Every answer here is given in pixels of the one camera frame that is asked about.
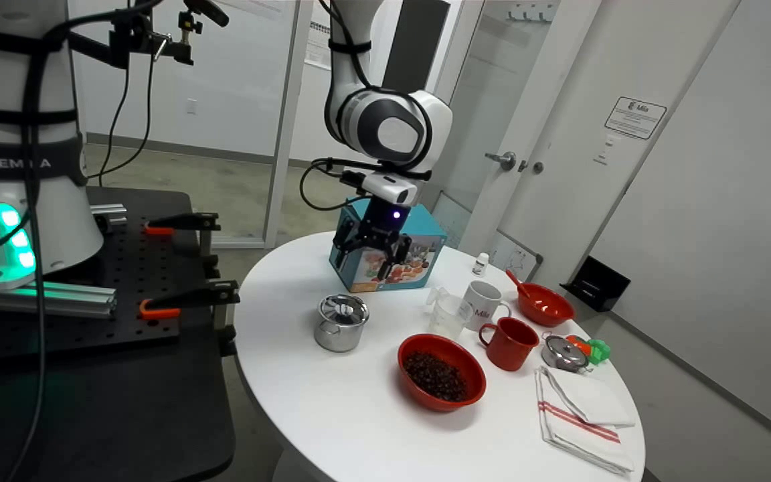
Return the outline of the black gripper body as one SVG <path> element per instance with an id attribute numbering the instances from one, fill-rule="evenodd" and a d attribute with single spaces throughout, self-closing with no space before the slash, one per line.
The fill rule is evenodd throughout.
<path id="1" fill-rule="evenodd" d="M 407 205 L 395 205 L 380 197 L 359 197 L 352 200 L 344 214 L 340 214 L 340 228 L 344 224 L 357 224 L 357 249 L 373 246 L 388 252 L 388 246 L 405 236 L 401 228 L 411 216 Z"/>

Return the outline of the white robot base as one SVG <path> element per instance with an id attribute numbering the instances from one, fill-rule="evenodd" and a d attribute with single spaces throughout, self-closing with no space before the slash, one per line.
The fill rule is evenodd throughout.
<path id="1" fill-rule="evenodd" d="M 92 258 L 69 0 L 0 0 L 0 292 Z"/>

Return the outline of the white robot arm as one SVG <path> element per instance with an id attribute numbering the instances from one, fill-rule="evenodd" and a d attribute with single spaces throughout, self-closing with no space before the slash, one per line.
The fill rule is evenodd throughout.
<path id="1" fill-rule="evenodd" d="M 395 90 L 368 78 L 369 24 L 380 0 L 318 0 L 329 15 L 333 79 L 325 104 L 328 131 L 346 147 L 373 157 L 369 174 L 344 174 L 369 205 L 359 224 L 336 238 L 337 262 L 359 249 L 379 249 L 387 279 L 411 252 L 401 233 L 417 197 L 417 178 L 428 178 L 452 129 L 452 108 L 428 90 Z"/>

